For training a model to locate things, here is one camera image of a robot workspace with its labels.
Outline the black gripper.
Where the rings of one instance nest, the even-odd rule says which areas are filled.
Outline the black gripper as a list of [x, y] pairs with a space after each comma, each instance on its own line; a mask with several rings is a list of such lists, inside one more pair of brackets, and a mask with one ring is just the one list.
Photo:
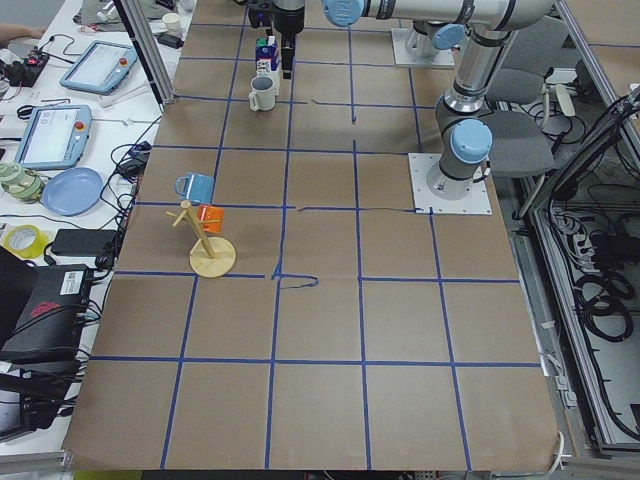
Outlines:
[[268, 27], [281, 34], [281, 70], [284, 79], [292, 76], [296, 35], [304, 28], [304, 0], [249, 0], [249, 20], [253, 28]]

